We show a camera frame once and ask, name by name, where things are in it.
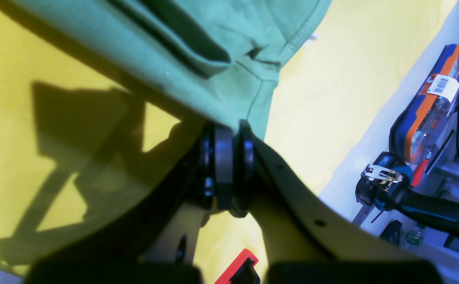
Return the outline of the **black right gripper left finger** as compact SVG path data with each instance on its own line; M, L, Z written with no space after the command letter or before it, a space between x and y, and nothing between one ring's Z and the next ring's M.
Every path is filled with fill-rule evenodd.
M207 123L194 145L132 208L38 261L30 277L199 277L192 264L206 212L233 195L231 128Z

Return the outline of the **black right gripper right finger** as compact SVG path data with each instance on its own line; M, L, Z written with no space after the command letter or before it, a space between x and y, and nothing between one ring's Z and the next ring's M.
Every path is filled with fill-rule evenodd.
M246 120L236 144L239 201L262 230L268 277L408 277L423 264L325 205Z

